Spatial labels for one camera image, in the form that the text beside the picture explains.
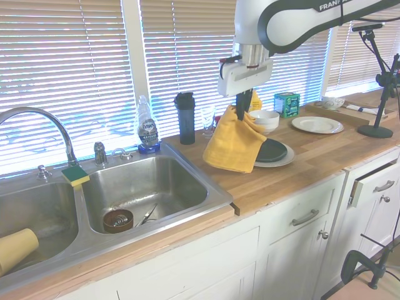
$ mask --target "white bowl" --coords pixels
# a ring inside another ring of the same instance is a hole
[[[278,128],[278,124],[258,124],[258,125],[264,128],[264,130],[262,131],[263,135],[269,134],[273,132],[276,128]]]
[[[322,106],[326,109],[336,110],[344,104],[344,98],[322,97]]]
[[[251,111],[250,116],[256,118],[256,124],[279,125],[279,114],[275,111]]]

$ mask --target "green scouring pad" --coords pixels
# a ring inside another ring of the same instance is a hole
[[[61,172],[73,187],[90,180],[89,175],[79,166],[69,167]]]

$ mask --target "green box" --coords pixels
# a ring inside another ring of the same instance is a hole
[[[282,118],[290,118],[299,115],[300,95],[293,92],[282,92],[274,95],[274,110]]]

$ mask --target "drinking glass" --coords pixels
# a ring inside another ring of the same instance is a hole
[[[215,106],[206,106],[201,108],[201,120],[204,129],[203,135],[211,139],[214,133]]]

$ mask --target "butcher block counter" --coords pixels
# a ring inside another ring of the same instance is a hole
[[[349,101],[378,106],[381,91],[355,94],[346,97]],[[397,108],[397,99],[390,99],[386,107]],[[302,107],[299,116],[317,116]],[[180,150],[193,164],[216,181],[233,198],[235,213],[249,213],[279,198],[288,196],[345,167],[357,164],[400,144],[400,121],[398,118],[383,123],[392,129],[390,139],[373,139],[357,133],[356,128],[343,123],[344,131],[337,134],[312,134],[291,126],[293,118],[281,118],[279,127],[268,135],[294,149],[296,158],[287,166],[277,168],[255,167],[251,174],[216,169],[207,165],[203,151],[209,140],[196,132],[196,142],[185,146],[179,143],[179,136],[164,139]]]
[[[357,94],[346,99],[367,104],[379,104],[381,92]],[[397,101],[391,99],[387,107],[397,110]],[[300,116],[315,116],[301,109]],[[232,194],[233,207],[224,207],[185,224],[160,232],[138,242],[121,247],[69,269],[26,284],[17,290],[1,294],[4,299],[54,299],[73,290],[98,281],[135,264],[151,259],[168,249],[189,243],[208,233],[247,218],[269,203],[277,203],[285,196],[296,193],[318,181],[338,173],[345,167],[360,163],[400,144],[400,122],[392,119],[384,126],[394,131],[390,139],[373,139],[356,132],[354,126],[344,124],[338,134],[311,134],[294,129],[293,119],[281,119],[279,127],[268,137],[292,147],[295,161],[278,168],[255,167],[251,174],[224,171],[208,166],[202,159],[208,143],[201,132],[196,133],[196,143],[184,146],[179,136],[164,139],[180,150],[189,161]]]

